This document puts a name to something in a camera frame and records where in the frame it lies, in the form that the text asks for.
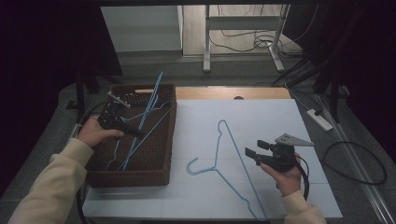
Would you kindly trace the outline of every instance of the power strip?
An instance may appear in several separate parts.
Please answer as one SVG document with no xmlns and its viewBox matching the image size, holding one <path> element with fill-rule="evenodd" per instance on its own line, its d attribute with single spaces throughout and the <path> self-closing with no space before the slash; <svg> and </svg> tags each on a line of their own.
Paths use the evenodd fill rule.
<svg viewBox="0 0 396 224">
<path fill-rule="evenodd" d="M 329 131 L 332 129 L 332 125 L 327 122 L 326 119 L 324 119 L 321 115 L 315 115 L 315 110 L 310 109 L 306 111 L 306 114 L 317 124 L 322 128 L 325 132 Z"/>
</svg>

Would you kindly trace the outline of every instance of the white wall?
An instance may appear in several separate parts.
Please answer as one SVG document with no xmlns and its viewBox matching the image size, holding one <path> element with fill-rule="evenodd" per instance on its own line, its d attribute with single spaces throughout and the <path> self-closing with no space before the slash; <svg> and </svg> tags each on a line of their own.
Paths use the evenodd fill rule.
<svg viewBox="0 0 396 224">
<path fill-rule="evenodd" d="M 181 49 L 177 8 L 101 7 L 116 52 Z"/>
</svg>

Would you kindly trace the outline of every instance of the basket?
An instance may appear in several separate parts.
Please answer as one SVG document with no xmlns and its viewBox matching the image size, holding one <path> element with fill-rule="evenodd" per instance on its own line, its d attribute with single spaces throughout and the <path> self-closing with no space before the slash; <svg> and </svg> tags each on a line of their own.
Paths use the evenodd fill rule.
<svg viewBox="0 0 396 224">
<path fill-rule="evenodd" d="M 131 84 L 113 85 L 111 93 L 120 97 L 130 105 L 125 107 L 124 118 L 132 118 L 145 112 L 153 85 L 134 86 Z M 177 100 L 176 89 L 173 84 L 158 86 L 158 101 L 156 108 L 150 112 L 142 126 L 146 140 L 136 139 L 135 146 L 140 147 L 130 157 L 124 171 L 120 168 L 126 159 L 134 136 L 125 134 L 118 149 L 115 150 L 118 140 L 111 138 L 101 143 L 94 150 L 95 153 L 87 164 L 87 183 L 92 188 L 118 188 L 164 186 L 169 184 L 172 140 L 175 129 Z M 127 124 L 138 127 L 143 116 L 127 121 Z"/>
</svg>

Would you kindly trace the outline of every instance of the sleeve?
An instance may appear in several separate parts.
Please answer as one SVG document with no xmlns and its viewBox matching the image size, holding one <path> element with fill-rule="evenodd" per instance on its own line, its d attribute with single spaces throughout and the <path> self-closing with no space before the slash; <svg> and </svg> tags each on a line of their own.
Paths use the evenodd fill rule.
<svg viewBox="0 0 396 224">
<path fill-rule="evenodd" d="M 285 224 L 326 223 L 325 218 L 317 206 L 309 205 L 300 190 L 282 198 L 286 208 Z"/>
<path fill-rule="evenodd" d="M 50 157 L 49 165 L 37 177 L 8 223 L 64 223 L 85 179 L 84 166 L 92 154 L 88 145 L 70 139 L 60 154 Z"/>
</svg>

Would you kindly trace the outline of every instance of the white tabletop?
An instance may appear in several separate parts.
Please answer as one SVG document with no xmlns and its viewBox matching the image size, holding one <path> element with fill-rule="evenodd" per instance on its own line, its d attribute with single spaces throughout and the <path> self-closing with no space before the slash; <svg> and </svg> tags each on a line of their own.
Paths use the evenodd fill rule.
<svg viewBox="0 0 396 224">
<path fill-rule="evenodd" d="M 294 100 L 178 100 L 170 183 L 162 187 L 90 189 L 83 210 L 86 217 L 135 219 L 254 219 L 242 201 L 217 172 L 189 175 L 212 167 L 219 137 L 218 123 L 226 120 L 257 190 L 267 218 L 282 218 L 286 212 L 274 179 L 245 156 L 245 147 L 270 155 L 257 147 L 257 140 L 274 143 L 283 133 L 310 141 Z M 257 217 L 264 217 L 248 182 L 233 141 L 224 123 L 217 168 L 248 198 Z M 327 218 L 342 217 L 313 147 L 296 147 L 308 162 L 308 202 Z"/>
</svg>

